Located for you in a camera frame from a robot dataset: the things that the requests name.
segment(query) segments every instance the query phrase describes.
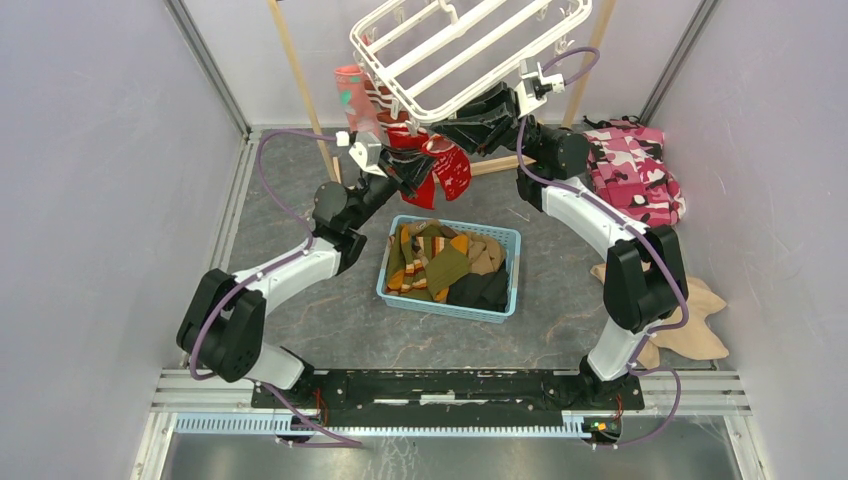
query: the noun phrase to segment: cable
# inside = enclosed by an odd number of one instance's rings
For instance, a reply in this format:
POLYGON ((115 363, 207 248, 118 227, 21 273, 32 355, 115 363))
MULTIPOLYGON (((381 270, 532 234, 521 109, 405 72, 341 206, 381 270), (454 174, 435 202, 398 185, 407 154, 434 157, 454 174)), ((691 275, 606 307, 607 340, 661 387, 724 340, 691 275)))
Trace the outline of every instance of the cable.
MULTIPOLYGON (((587 65, 587 68, 581 69, 579 72, 577 72, 577 74, 575 74, 571 78, 569 78, 568 81, 566 82, 566 84, 576 81, 578 78, 580 78, 581 76, 588 73, 589 70, 591 70, 591 68, 594 67, 595 64, 598 62, 598 59, 600 58, 600 52, 597 49, 592 48, 592 47, 581 47, 581 48, 569 50, 569 51, 567 51, 567 52, 565 52, 561 55, 554 57, 551 61, 546 63, 542 67, 542 72, 543 73, 546 72, 548 69, 550 69, 552 66, 556 65, 557 62, 559 62, 563 58, 566 58, 566 57, 569 57, 571 55, 574 55, 576 53, 581 53, 581 52, 592 53, 592 54, 595 55, 595 58, 587 65)), ((653 247, 653 245, 651 245, 651 243, 648 241, 648 239, 645 238, 645 236, 642 235, 641 232, 639 232, 638 230, 636 230, 635 228, 633 228, 632 226, 627 224, 627 222, 625 222, 624 220, 621 220, 621 218, 618 215, 618 212, 613 210, 613 208, 611 206, 607 205, 605 202, 596 198, 595 196, 590 195, 590 196, 583 197, 582 193, 579 189, 572 187, 571 185, 565 185, 565 184, 562 184, 562 183, 552 182, 550 180, 544 179, 544 178, 534 174, 533 172, 530 171, 530 169, 527 168, 527 164, 524 162, 524 155, 523 155, 523 152, 522 152, 523 147, 524 147, 523 146, 524 129, 525 129, 526 125, 527 125, 527 117, 524 116, 524 117, 522 117, 521 124, 518 127, 518 141, 516 143, 516 152, 515 152, 516 157, 518 158, 518 165, 521 167, 521 170, 523 170, 524 173, 528 177, 532 178, 533 180, 535 180, 536 182, 538 182, 542 185, 547 185, 549 187, 554 187, 554 188, 561 188, 565 191, 576 194, 578 197, 581 197, 581 198, 588 200, 589 203, 598 207, 599 210, 604 212, 614 222, 616 222, 620 226, 624 227, 624 229, 628 233, 630 233, 634 237, 636 237, 636 239, 639 241, 639 243, 641 243, 642 246, 644 246, 645 249, 648 251, 648 253, 651 255, 651 258, 654 260, 654 263, 657 265, 657 267, 659 267, 660 272, 662 272, 663 277, 668 282, 669 287, 671 287, 671 291, 674 293, 674 297, 677 300, 677 303, 680 304, 680 310, 681 310, 681 313, 683 315, 683 318, 680 320, 680 322, 673 324, 673 325, 657 325, 653 328, 649 328, 648 330, 646 330, 645 335, 642 337, 642 339, 637 344, 636 349, 633 351, 633 354, 627 360, 627 371, 628 371, 628 373, 632 374, 633 376, 644 377, 646 375, 651 375, 651 374, 656 373, 656 372, 669 372, 669 373, 672 374, 672 376, 674 376, 674 381, 677 384, 677 392, 676 392, 675 397, 674 397, 674 403, 671 406, 671 411, 669 412, 669 414, 665 418, 665 420, 662 422, 662 424, 660 424, 660 426, 657 427, 656 430, 645 435, 644 437, 640 437, 640 438, 637 438, 637 439, 634 439, 634 440, 629 440, 627 442, 619 443, 615 446, 604 446, 604 445, 601 445, 601 446, 602 447, 609 447, 609 448, 619 448, 619 447, 624 447, 624 446, 628 446, 628 445, 636 445, 636 444, 648 441, 648 440, 656 437, 660 433, 662 433, 663 430, 665 430, 666 427, 668 427, 668 425, 674 419, 674 415, 677 413, 677 408, 680 406, 680 397, 683 394, 683 388, 682 388, 682 385, 680 383, 680 375, 678 375, 677 372, 672 368, 660 366, 660 367, 652 368, 652 369, 649 369, 649 370, 637 371, 637 370, 634 370, 633 367, 636 365, 636 361, 639 358, 639 354, 642 352, 642 349, 645 348, 645 344, 647 344, 648 339, 653 334, 655 334, 659 331, 662 331, 662 330, 673 330, 673 329, 677 329, 677 328, 683 328, 689 322, 689 306, 686 304, 686 298, 683 296, 683 292, 680 290, 680 287, 677 286, 677 282, 674 281, 674 277, 671 275, 671 272, 668 270, 668 266, 665 264, 665 262, 663 262, 662 257, 660 257, 660 254, 656 251, 656 249, 653 247)))
MULTIPOLYGON (((218 318, 218 315, 221 314, 221 311, 223 311, 223 309, 227 305, 227 303, 229 303, 230 300, 233 299, 233 297, 235 297, 240 291, 244 290, 244 288, 246 288, 248 285, 257 281, 260 278, 260 276, 267 275, 268 273, 270 273, 270 272, 292 262, 293 260, 306 255, 305 252, 308 252, 309 249, 312 248, 312 245, 315 243, 315 238, 312 236, 312 229, 309 226, 309 222, 307 222, 306 220, 301 218, 300 215, 297 214, 297 212, 295 212, 294 210, 289 208, 285 203, 283 203, 282 200, 279 199, 279 197, 277 197, 277 194, 274 193, 274 190, 268 184, 268 179, 265 177, 265 168, 262 166, 262 152, 265 149, 265 144, 268 143, 268 141, 271 140, 272 138, 279 136, 279 135, 283 135, 283 134, 300 135, 300 136, 303 136, 303 137, 309 137, 309 138, 314 138, 316 140, 324 140, 324 141, 328 141, 328 142, 335 142, 336 139, 335 139, 335 137, 330 137, 330 136, 326 136, 326 135, 318 135, 318 134, 315 134, 315 133, 304 132, 304 131, 300 131, 300 130, 294 130, 294 129, 291 129, 291 128, 284 128, 284 129, 280 129, 280 130, 273 130, 273 131, 271 131, 270 134, 263 136, 262 140, 259 141, 259 145, 256 147, 256 170, 259 172, 259 179, 262 181, 262 186, 265 188, 265 191, 268 192, 268 195, 274 200, 274 203, 276 203, 277 206, 279 206, 289 216, 291 216, 292 218, 297 220, 298 223, 300 224, 300 226, 303 227, 303 229, 306 231, 306 246, 303 249, 298 250, 297 252, 294 252, 291 255, 288 255, 287 257, 282 258, 282 259, 268 265, 267 267, 263 268, 262 270, 254 273, 253 275, 250 275, 249 277, 247 277, 244 280, 242 280, 241 282, 239 282, 235 287, 233 287, 232 290, 227 292, 227 294, 224 295, 224 298, 222 298, 221 301, 219 301, 218 304, 215 305, 215 308, 213 308, 212 311, 209 312, 209 316, 206 317, 206 320, 203 322, 203 325, 200 327, 200 332, 198 333, 197 338, 194 341, 194 346, 191 349, 191 357, 189 358, 189 373, 191 373, 192 378, 194 378, 195 380, 208 380, 208 379, 215 376, 215 373, 213 373, 213 372, 203 374, 203 375, 198 373, 197 372, 197 359, 200 356, 200 348, 203 345, 204 340, 206 340, 206 335, 209 333, 209 329, 212 328, 212 324, 215 323, 215 320, 218 318)), ((289 402, 285 398, 285 396, 283 396, 282 392, 280 392, 276 387, 274 387, 273 385, 271 385, 269 383, 265 383, 265 382, 261 382, 261 384, 262 384, 263 387, 265 387, 266 390, 268 390, 275 397, 277 397, 277 399, 283 405, 285 405, 286 408, 291 410, 291 412, 297 418, 299 418, 300 421, 303 422, 304 425, 306 425, 307 427, 309 427, 309 428, 311 428, 311 429, 313 429, 317 432, 323 433, 324 435, 326 435, 326 436, 328 436, 328 437, 330 437, 334 440, 337 440, 337 443, 316 443, 316 444, 302 443, 302 444, 292 444, 293 446, 304 447, 304 448, 339 448, 339 447, 352 448, 352 447, 361 447, 362 446, 362 443, 357 442, 356 440, 346 438, 346 437, 342 437, 341 435, 337 435, 335 433, 332 433, 329 430, 315 424, 312 420, 310 420, 308 417, 306 417, 305 415, 300 413, 296 408, 294 408, 294 406, 291 404, 291 402, 289 402)))

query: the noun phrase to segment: white wall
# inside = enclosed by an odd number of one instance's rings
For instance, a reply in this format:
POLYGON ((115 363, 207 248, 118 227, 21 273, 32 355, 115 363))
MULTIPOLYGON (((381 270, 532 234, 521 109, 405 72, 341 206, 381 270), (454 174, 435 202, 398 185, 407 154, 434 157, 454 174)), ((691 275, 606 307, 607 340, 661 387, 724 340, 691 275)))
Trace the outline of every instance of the white wall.
POLYGON ((846 2, 722 2, 661 106, 687 268, 777 478, 844 478, 846 2))
POLYGON ((161 1, 0 6, 0 469, 127 478, 240 135, 161 1))
MULTIPOLYGON (((601 1, 595 2, 595 13, 574 32, 575 46, 588 43, 601 1)), ((308 124, 265 1, 185 0, 185 3, 249 122, 254 125, 308 124)), ((322 123, 346 124, 338 102, 333 69, 352 63, 353 50, 347 38, 350 29, 381 3, 383 0, 288 0, 279 3, 288 20, 322 123)), ((618 2, 601 49, 601 63, 592 75, 581 110, 599 118, 638 114, 698 3, 698 0, 618 2)), ((565 2, 554 2, 554 5, 559 4, 565 2)), ((553 56, 553 48, 548 53, 553 56)), ((571 68, 576 69, 577 65, 575 62, 571 68)), ((561 121, 567 102, 567 93, 554 97, 540 117, 561 121)))

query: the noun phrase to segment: wooden pole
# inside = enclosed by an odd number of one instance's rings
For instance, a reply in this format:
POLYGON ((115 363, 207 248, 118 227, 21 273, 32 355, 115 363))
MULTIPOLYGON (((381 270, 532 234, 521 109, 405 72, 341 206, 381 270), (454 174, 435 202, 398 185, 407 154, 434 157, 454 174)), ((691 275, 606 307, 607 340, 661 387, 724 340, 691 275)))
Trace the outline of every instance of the wooden pole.
MULTIPOLYGON (((292 44, 289 27, 286 25, 283 12, 280 10, 280 6, 277 5, 276 0, 268 0, 268 8, 271 9, 271 16, 274 17, 274 24, 277 26, 277 33, 280 34, 280 41, 283 43, 283 49, 286 51, 286 56, 289 59, 289 65, 297 82, 297 88, 300 90, 300 96, 303 97, 303 105, 306 107, 306 113, 309 114, 312 131, 318 135, 323 135, 321 124, 318 123, 318 115, 315 113, 315 105, 312 103, 312 97, 309 95, 309 86, 306 83, 306 78, 303 76, 303 69, 300 67, 300 61, 292 44)), ((327 150, 326 142, 318 140, 318 148, 321 150, 321 156, 324 157, 324 165, 327 167, 327 173, 330 174, 330 180, 341 183, 341 179, 336 176, 335 169, 333 168, 333 161, 330 158, 330 151, 327 150)))
MULTIPOLYGON (((612 12, 615 10, 615 3, 616 0, 603 0, 603 3, 601 3, 598 19, 595 21, 595 29, 592 30, 592 36, 589 37, 590 47, 601 47, 601 43, 604 41, 604 34, 607 33, 607 25, 609 25, 612 12)), ((591 61, 591 55, 583 55, 583 64, 580 68, 586 68, 591 61)), ((563 127, 571 128, 574 125, 574 117, 577 116, 577 109, 580 108, 580 102, 583 101, 583 94, 586 93, 586 85, 588 83, 588 73, 583 75, 580 80, 577 80, 577 85, 571 92, 571 98, 568 100, 568 108, 565 110, 565 116, 562 119, 563 127)))

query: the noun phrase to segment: white drying rack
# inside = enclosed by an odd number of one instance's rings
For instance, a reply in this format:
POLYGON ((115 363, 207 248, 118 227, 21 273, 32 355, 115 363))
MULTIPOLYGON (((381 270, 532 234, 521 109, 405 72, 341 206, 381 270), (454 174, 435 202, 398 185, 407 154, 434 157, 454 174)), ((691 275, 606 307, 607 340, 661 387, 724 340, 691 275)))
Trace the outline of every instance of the white drying rack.
POLYGON ((535 57, 544 49, 557 43, 558 40, 583 23, 592 12, 592 0, 566 0, 569 5, 567 10, 570 13, 565 15, 562 21, 520 48, 515 54, 498 66, 481 75, 471 85, 465 87, 441 106, 428 110, 422 107, 416 100, 422 93, 466 62, 478 55, 484 54, 492 44, 510 33, 530 17, 534 15, 543 17, 554 0, 530 1, 518 13, 492 29, 473 45, 452 57, 424 78, 418 80, 417 83, 405 87, 398 81, 398 77, 401 74, 437 52, 451 41, 463 36, 471 27, 497 10, 498 7, 508 0, 481 0, 479 4, 462 16, 457 16, 456 8, 450 4, 450 0, 430 0, 430 3, 423 9, 404 20, 403 15, 398 14, 398 12, 405 3, 410 1, 413 0, 388 0, 353 26, 350 32, 350 41, 356 49, 356 59, 360 66, 371 73, 375 81, 385 85, 394 94, 394 102, 399 102, 399 105, 402 105, 413 118, 423 124, 443 120, 453 115, 470 100, 493 87, 512 71, 517 70, 522 59, 535 57), (433 36, 424 40, 423 43, 406 52, 390 64, 383 64, 378 60, 377 53, 380 50, 396 41, 406 32, 409 32, 424 19, 438 12, 448 15, 451 21, 450 25, 439 30, 433 36), (371 40, 371 29, 374 24, 387 15, 395 15, 395 19, 402 19, 403 21, 382 37, 371 40))

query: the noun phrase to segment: wooden frame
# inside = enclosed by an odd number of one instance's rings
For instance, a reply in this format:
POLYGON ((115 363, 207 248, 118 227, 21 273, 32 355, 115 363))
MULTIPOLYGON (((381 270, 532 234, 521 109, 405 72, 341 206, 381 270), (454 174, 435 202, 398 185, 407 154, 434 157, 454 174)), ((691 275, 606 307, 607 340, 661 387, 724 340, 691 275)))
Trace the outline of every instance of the wooden frame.
MULTIPOLYGON (((300 61, 297 58, 297 52, 292 45, 291 36, 289 35, 288 26, 286 25, 283 12, 277 5, 277 0, 267 0, 268 7, 271 9, 271 15, 274 17, 274 24, 277 26, 277 31, 280 36, 280 41, 283 44, 283 49, 286 51, 286 56, 289 60, 289 65, 292 69, 292 74, 297 82, 297 87, 300 90, 300 95, 303 97, 303 104, 306 107, 306 112, 309 114, 309 121, 312 124, 312 131, 321 134, 321 124, 318 122, 318 115, 315 113, 315 106, 312 103, 312 97, 309 94, 309 87, 306 79, 303 76, 303 70, 300 66, 300 61)), ((617 0, 603 0, 601 3, 595 26, 592 30, 592 35, 589 38, 589 46, 600 48, 603 43, 604 35, 607 31, 610 18, 612 18, 613 10, 615 10, 617 0)), ((586 66, 591 61, 591 58, 585 56, 583 66, 586 66)), ((569 127, 574 124, 574 117, 577 115, 577 110, 580 108, 580 103, 583 100, 583 95, 586 92, 586 85, 589 83, 589 74, 587 73, 580 78, 574 89, 571 92, 571 97, 568 101, 568 108, 562 120, 562 126, 569 127)), ((318 141, 318 148, 321 149, 321 155, 324 157, 324 164, 327 167, 327 173, 330 179, 335 182, 342 182, 341 169, 339 168, 339 159, 330 157, 327 150, 327 145, 324 141, 318 141)), ((527 158, 527 163, 533 163, 535 160, 527 158)), ((471 175, 485 175, 487 173, 502 172, 505 170, 513 170, 518 167, 518 157, 515 155, 496 158, 493 160, 484 160, 482 162, 474 162, 471 164, 471 175)))

